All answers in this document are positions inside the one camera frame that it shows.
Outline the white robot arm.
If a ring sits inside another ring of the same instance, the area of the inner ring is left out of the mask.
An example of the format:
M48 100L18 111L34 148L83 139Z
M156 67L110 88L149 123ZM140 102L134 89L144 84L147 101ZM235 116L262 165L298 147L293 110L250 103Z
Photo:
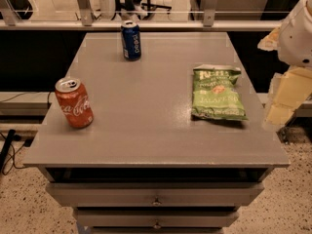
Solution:
M299 0L257 47L276 51L278 59L289 66L271 80L264 109L264 126L282 128L312 94L312 0Z

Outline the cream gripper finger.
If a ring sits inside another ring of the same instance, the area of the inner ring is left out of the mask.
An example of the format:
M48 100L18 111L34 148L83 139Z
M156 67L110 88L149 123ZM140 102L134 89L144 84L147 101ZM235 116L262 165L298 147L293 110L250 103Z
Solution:
M268 35L262 38L257 47L263 51L276 51L278 49L280 28L274 28Z
M294 112L312 95L312 69L291 66L271 80L269 99L264 109L265 127L284 127Z

